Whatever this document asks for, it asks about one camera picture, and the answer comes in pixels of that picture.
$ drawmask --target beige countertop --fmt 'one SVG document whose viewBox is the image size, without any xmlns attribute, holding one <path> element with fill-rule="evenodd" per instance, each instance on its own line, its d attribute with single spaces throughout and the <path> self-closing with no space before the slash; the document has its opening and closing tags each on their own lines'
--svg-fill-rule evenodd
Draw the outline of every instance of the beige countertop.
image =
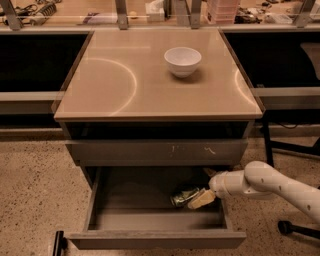
<svg viewBox="0 0 320 256">
<path fill-rule="evenodd" d="M 202 54 L 179 79 L 164 53 Z M 217 29 L 97 30 L 55 113 L 57 121 L 251 120 L 262 116 Z"/>
</svg>

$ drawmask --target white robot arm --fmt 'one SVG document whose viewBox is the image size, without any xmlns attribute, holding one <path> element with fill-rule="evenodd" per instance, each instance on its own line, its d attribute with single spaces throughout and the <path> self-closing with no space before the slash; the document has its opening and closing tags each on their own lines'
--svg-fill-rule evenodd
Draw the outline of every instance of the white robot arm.
<svg viewBox="0 0 320 256">
<path fill-rule="evenodd" d="M 293 180 L 264 162 L 250 162 L 242 171 L 219 172 L 211 178 L 209 187 L 219 198 L 242 195 L 269 199 L 277 194 L 320 224 L 320 190 Z"/>
</svg>

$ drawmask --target speckled floor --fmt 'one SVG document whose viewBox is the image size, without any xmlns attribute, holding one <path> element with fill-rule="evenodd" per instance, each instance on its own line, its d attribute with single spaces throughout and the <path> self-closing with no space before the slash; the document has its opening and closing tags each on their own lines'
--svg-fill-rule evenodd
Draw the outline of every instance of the speckled floor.
<svg viewBox="0 0 320 256">
<path fill-rule="evenodd" d="M 314 139 L 290 140 L 311 145 Z M 249 140 L 237 168 L 252 160 L 265 160 L 260 138 Z M 319 158 L 276 151 L 274 160 L 283 174 L 320 185 Z M 52 140 L 50 136 L 0 136 L 0 184 L 0 255 L 52 255 L 56 230 L 82 230 L 90 189 L 63 140 Z M 320 255 L 320 240 L 299 234 L 282 236 L 278 232 L 278 220 L 320 230 L 282 198 L 255 201 L 238 197 L 229 198 L 226 203 L 234 230 L 247 233 L 247 239 L 234 250 L 79 251 L 69 242 L 65 255 Z"/>
</svg>

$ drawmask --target chair leg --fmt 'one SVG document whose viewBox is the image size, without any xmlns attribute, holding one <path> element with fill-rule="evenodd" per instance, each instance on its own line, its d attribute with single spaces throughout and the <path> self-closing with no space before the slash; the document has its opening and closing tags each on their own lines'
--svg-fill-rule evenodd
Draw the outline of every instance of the chair leg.
<svg viewBox="0 0 320 256">
<path fill-rule="evenodd" d="M 56 237 L 54 240 L 53 256 L 61 256 L 62 250 L 65 250 L 68 247 L 67 239 L 63 237 L 63 235 L 64 235 L 63 231 L 56 232 Z"/>
<path fill-rule="evenodd" d="M 314 237 L 320 239 L 320 231 L 300 226 L 292 225 L 290 221 L 279 221 L 278 222 L 278 229 L 281 234 L 287 235 L 291 234 L 292 232 L 300 233 L 305 236 Z"/>
<path fill-rule="evenodd" d="M 266 155 L 267 155 L 267 163 L 272 167 L 274 167 L 270 131 L 269 131 L 269 122 L 265 117 L 262 118 L 262 127 L 263 127 L 264 144 L 265 144 Z"/>
</svg>

